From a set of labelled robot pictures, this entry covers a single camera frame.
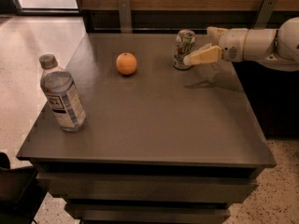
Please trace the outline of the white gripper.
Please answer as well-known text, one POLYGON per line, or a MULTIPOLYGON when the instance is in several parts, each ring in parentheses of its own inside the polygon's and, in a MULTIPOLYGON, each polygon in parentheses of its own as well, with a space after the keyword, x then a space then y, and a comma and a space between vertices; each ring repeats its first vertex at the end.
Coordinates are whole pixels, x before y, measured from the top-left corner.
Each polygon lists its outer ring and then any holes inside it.
POLYGON ((183 62, 188 65, 215 63, 223 58, 224 61, 238 63, 243 61, 243 51, 248 29, 227 29, 209 26, 207 35, 213 45, 206 44, 184 57, 183 62))

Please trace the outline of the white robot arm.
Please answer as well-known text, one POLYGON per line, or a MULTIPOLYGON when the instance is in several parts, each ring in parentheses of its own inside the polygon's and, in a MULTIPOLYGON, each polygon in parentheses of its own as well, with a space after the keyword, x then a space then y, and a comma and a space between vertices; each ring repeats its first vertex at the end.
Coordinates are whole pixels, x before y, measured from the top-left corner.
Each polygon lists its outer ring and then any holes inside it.
POLYGON ((255 62, 279 71, 299 70, 299 18, 285 21, 279 29, 224 29, 208 27, 211 39, 188 54, 187 66, 226 62, 255 62))

